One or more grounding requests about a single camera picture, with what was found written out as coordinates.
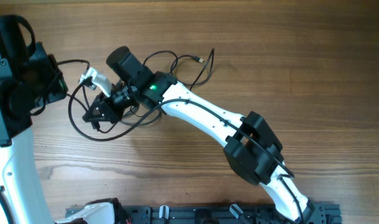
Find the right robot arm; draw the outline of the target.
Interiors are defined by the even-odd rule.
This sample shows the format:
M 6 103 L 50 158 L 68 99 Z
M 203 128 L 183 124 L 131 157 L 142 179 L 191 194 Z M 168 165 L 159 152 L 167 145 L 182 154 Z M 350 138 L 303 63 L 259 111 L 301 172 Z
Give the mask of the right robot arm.
M 232 113 L 202 99 L 171 73 L 152 72 L 126 47 L 113 51 L 106 64 L 122 81 L 109 80 L 90 67 L 80 77 L 82 86 L 100 88 L 83 120 L 116 124 L 125 109 L 142 104 L 150 111 L 182 119 L 216 140 L 231 169 L 242 179 L 260 185 L 272 198 L 280 215 L 293 223 L 308 221 L 311 202 L 294 185 L 293 173 L 284 165 L 282 144 L 264 118 L 250 112 Z

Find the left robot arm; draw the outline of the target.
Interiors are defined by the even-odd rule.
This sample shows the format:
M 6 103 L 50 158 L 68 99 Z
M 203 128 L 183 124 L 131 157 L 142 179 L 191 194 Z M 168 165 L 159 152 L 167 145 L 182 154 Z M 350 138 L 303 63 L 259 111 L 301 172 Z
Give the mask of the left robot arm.
M 28 21 L 0 16 L 0 223 L 53 223 L 34 161 L 32 117 L 67 90 Z

